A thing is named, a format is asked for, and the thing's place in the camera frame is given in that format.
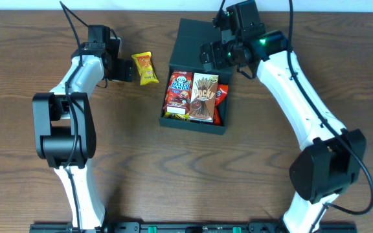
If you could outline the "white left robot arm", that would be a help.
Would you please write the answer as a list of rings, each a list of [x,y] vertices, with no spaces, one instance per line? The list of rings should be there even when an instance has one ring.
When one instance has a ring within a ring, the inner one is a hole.
[[[132,82],[133,63],[120,58],[122,40],[105,25],[88,25],[71,67],[48,93],[32,99],[38,157],[63,184],[71,223],[34,223],[31,232],[103,232],[106,208],[93,175],[96,131],[89,99],[100,81]]]

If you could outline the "yellow orange snack packet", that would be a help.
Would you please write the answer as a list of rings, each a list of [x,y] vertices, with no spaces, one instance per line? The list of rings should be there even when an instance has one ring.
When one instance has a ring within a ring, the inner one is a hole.
[[[151,52],[133,54],[131,57],[136,64],[139,76],[141,78],[140,85],[159,83],[159,80],[153,69]]]

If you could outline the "brown Pocky box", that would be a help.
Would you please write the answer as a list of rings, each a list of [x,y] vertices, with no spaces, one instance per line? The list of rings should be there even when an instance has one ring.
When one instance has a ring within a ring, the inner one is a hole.
[[[190,120],[213,123],[218,81],[218,75],[194,73],[189,111]]]

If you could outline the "dark green gift box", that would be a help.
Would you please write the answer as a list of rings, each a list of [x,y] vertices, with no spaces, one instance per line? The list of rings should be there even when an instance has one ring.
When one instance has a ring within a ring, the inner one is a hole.
[[[177,38],[174,44],[172,55],[168,65],[168,75],[174,70],[191,71],[198,73],[217,74],[219,83],[229,85],[233,76],[231,67],[206,71],[199,60],[200,46],[203,44],[219,41],[221,32],[215,29],[211,22],[198,21],[193,19],[180,19]],[[206,122],[174,120],[164,118],[164,110],[161,111],[159,123],[161,126],[177,129],[186,129],[203,133],[223,135],[227,130],[229,115],[229,97],[219,105],[221,125],[217,126]]]

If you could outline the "red Hello Panda box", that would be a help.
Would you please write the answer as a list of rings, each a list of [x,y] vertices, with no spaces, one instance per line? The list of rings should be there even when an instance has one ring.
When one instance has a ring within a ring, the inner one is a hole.
[[[164,111],[186,115],[190,110],[192,72],[174,71],[164,99]]]

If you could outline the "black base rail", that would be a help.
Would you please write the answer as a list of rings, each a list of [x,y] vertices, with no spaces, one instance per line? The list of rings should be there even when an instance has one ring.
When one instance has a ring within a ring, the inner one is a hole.
[[[120,222],[106,223],[94,230],[80,230],[71,224],[31,224],[30,233],[56,233],[56,232],[104,232],[104,233],[278,233],[287,232],[284,225],[272,221],[255,221],[246,224],[209,224],[209,223],[138,223]],[[326,223],[322,224],[320,233],[357,233],[352,223]]]

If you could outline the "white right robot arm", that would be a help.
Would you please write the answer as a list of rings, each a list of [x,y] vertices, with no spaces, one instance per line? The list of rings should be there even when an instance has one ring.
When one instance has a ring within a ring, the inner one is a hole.
[[[277,230],[355,232],[352,224],[321,220],[359,174],[368,172],[362,132],[346,129],[325,106],[300,68],[291,33],[267,31],[254,1],[221,6],[212,22],[221,38],[201,46],[204,67],[248,67],[245,76],[268,88],[299,143],[300,155],[289,169],[295,195]]]

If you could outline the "yellow candy bag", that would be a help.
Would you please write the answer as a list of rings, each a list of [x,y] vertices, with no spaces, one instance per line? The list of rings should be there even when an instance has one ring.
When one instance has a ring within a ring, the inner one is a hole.
[[[188,121],[189,119],[189,114],[179,114],[179,113],[169,113],[169,112],[165,112],[164,115],[163,115],[164,118],[171,118],[171,119],[174,119],[174,120],[184,120],[184,121]]]

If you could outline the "red Hacks candy bag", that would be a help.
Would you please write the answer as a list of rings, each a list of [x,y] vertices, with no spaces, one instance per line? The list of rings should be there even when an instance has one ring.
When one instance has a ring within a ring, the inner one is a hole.
[[[219,84],[216,91],[215,108],[214,108],[214,121],[213,124],[220,126],[221,118],[219,113],[219,105],[225,100],[228,95],[229,86],[225,84]]]

